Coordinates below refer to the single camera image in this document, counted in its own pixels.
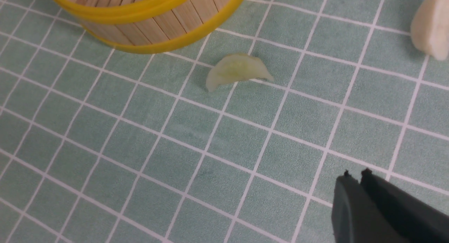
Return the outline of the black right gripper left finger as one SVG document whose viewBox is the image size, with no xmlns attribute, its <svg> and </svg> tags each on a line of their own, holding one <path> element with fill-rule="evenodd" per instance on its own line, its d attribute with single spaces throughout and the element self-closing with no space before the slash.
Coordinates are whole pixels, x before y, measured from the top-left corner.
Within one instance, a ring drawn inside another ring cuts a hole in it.
<svg viewBox="0 0 449 243">
<path fill-rule="evenodd" d="M 407 243 L 348 170 L 335 182 L 331 213 L 336 243 Z"/>
</svg>

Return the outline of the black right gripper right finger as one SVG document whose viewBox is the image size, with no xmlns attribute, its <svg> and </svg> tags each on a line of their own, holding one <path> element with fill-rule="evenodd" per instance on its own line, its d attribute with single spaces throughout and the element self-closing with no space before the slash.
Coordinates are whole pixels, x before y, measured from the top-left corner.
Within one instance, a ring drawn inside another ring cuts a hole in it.
<svg viewBox="0 0 449 243">
<path fill-rule="evenodd" d="M 366 168 L 361 172 L 364 191 L 391 227 L 410 243 L 447 243 L 448 215 L 427 205 Z"/>
</svg>

